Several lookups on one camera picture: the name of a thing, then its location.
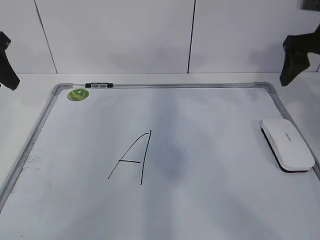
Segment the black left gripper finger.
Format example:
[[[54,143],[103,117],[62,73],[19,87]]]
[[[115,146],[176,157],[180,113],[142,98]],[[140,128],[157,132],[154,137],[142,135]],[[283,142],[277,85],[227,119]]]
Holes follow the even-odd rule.
[[[9,47],[11,40],[7,35],[0,32],[0,83],[8,89],[14,91],[17,89],[20,79],[13,70],[7,55],[6,50]]]

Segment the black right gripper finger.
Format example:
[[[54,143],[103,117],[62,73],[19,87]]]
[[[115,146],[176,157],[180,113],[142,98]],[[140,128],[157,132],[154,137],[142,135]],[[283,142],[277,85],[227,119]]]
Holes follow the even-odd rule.
[[[310,67],[309,53],[320,54],[320,26],[312,33],[288,35],[282,46],[284,63],[279,79],[281,86],[286,87]]]

